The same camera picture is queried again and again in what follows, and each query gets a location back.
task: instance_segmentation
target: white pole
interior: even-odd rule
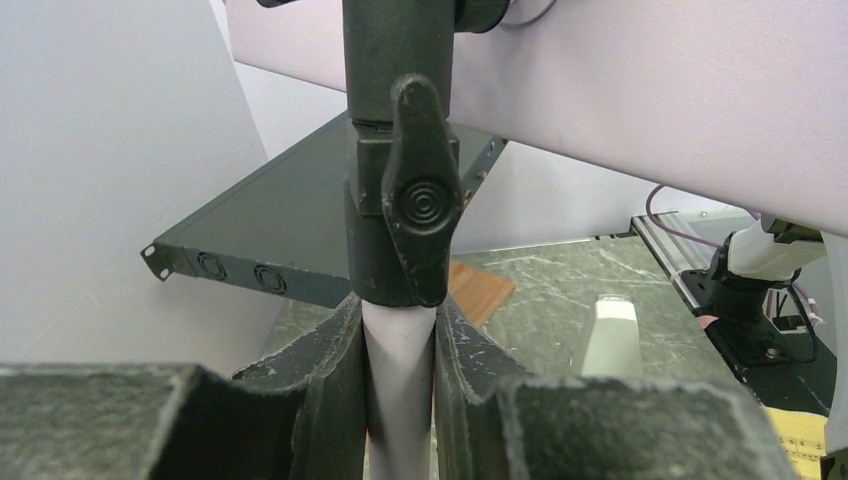
[[[371,365],[371,480],[427,480],[436,309],[363,300],[362,321]]]

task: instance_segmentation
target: wooden block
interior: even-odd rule
[[[509,297],[515,284],[506,278],[451,261],[448,292],[476,327],[483,326]]]

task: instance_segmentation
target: white cylinder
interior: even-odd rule
[[[426,480],[430,472],[435,308],[362,301],[371,376],[371,480]]]
[[[639,377],[642,350],[636,307],[625,295],[600,295],[572,358],[580,376]]]

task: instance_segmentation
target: yellow paper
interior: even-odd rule
[[[798,478],[820,480],[819,460],[824,456],[824,424],[827,418],[804,412],[766,408],[777,437],[795,466]]]

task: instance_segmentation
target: ventilation hole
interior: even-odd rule
[[[253,276],[256,277],[256,281],[259,282],[263,290],[277,295],[286,293],[286,282],[283,280],[283,276],[268,265],[257,265],[253,269]]]
[[[227,279],[227,271],[215,255],[200,252],[197,254],[197,263],[200,265],[203,273],[212,280],[221,282]]]

